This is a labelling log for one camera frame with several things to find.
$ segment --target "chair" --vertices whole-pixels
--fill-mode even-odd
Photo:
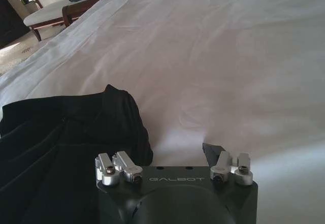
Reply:
[[[51,3],[45,7],[42,7],[39,0],[35,0],[37,3],[39,3],[41,9],[38,11],[30,14],[24,19],[24,24],[30,28],[30,30],[35,34],[38,41],[41,41],[41,35],[38,31],[38,29],[51,26],[51,25],[60,25],[64,24],[63,19],[63,8],[66,6],[70,6],[76,3],[82,3],[89,0],[81,0],[79,2],[71,2],[69,0],[61,0],[58,2]],[[74,14],[71,15],[71,22],[72,20],[75,20],[79,18],[85,11],[87,11],[95,2],[99,0],[91,0],[90,2],[86,2],[85,5],[81,5],[82,10],[77,11],[74,9]]]

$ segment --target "wooden armrest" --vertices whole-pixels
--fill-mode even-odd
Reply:
[[[70,26],[73,19],[78,19],[99,0],[86,0],[62,8],[63,21],[66,27]]]

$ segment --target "logo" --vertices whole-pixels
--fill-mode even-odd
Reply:
[[[176,178],[165,178],[165,177],[151,177],[149,181],[152,182],[160,182],[160,181],[167,181],[167,182],[194,182],[194,181],[203,181],[204,177],[176,177]]]

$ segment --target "white bedding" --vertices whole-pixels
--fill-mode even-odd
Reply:
[[[0,105],[135,98],[154,165],[248,152],[258,223],[325,219],[325,0],[102,0],[0,77]]]

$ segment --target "white bed sheet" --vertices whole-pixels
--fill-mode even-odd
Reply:
[[[0,77],[0,105],[135,98],[154,165],[248,152],[258,223],[325,219],[325,0],[102,0]]]

